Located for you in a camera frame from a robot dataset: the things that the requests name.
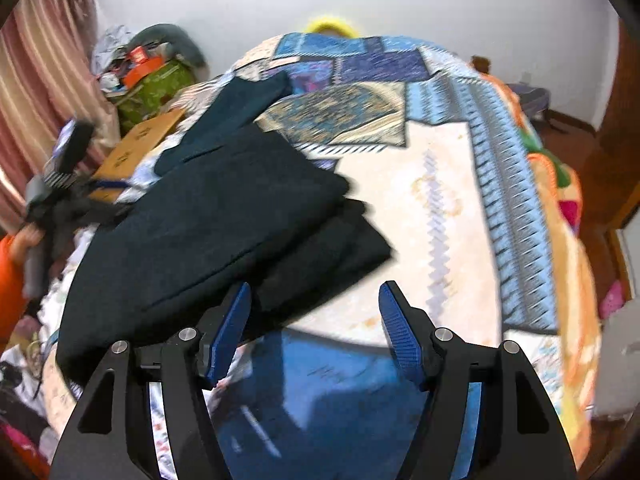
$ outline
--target cardboard box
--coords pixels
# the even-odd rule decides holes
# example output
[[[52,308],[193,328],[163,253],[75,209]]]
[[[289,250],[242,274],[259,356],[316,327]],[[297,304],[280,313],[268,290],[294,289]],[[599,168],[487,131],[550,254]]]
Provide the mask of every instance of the cardboard box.
[[[104,160],[94,177],[108,180],[129,178],[145,155],[173,131],[183,115],[184,110],[176,108],[136,124]],[[113,202],[121,192],[120,189],[98,190],[91,194],[91,198]]]

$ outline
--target person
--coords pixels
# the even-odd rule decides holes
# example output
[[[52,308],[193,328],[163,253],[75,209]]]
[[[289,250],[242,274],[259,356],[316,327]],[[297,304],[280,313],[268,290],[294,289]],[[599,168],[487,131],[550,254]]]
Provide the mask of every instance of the person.
[[[14,236],[5,236],[0,241],[0,354],[24,315],[27,306],[22,296],[24,262],[29,248],[36,246],[43,235],[36,225],[27,224]]]

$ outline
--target yellow round plush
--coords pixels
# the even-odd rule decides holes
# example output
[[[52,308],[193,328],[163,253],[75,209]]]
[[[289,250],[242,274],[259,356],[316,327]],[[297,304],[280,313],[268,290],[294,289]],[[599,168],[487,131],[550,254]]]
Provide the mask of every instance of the yellow round plush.
[[[360,35],[356,30],[348,25],[343,20],[338,18],[332,18],[330,16],[323,16],[309,23],[305,32],[318,32],[319,34],[334,33],[343,38],[359,38]]]

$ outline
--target metal screw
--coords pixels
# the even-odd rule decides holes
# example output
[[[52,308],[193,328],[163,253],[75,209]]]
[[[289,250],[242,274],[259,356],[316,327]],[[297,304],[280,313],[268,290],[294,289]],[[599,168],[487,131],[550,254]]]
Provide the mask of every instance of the metal screw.
[[[453,339],[453,332],[448,328],[439,328],[436,330],[436,337],[440,341],[451,341]]]
[[[515,341],[505,341],[503,343],[504,349],[510,354],[517,354],[520,351],[520,345]]]
[[[111,345],[111,351],[114,354],[122,354],[125,350],[127,349],[127,342],[126,341],[116,341],[114,344]]]
[[[191,341],[194,337],[196,337],[196,334],[196,329],[188,327],[180,330],[180,332],[178,332],[178,337],[183,341]]]

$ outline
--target pink curtain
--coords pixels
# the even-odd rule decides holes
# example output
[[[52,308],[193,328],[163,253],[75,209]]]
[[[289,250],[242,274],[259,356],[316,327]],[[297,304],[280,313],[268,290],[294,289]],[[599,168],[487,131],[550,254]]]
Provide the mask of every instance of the pink curtain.
[[[0,30],[0,226],[14,231],[24,190],[71,118],[97,125],[97,164],[120,139],[115,108],[89,70],[94,0],[20,0]]]

